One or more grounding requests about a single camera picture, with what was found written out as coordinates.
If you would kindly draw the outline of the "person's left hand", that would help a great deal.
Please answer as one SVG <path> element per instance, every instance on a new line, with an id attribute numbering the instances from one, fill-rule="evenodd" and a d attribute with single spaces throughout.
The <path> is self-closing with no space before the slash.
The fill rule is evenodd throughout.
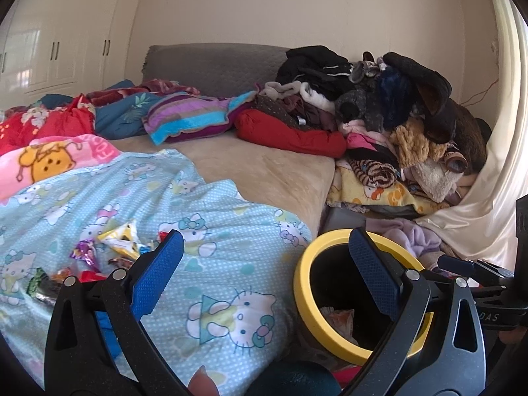
<path id="1" fill-rule="evenodd" d="M 188 390 L 193 396 L 218 396 L 219 391 L 214 381 L 210 378 L 204 366 L 192 376 Z"/>

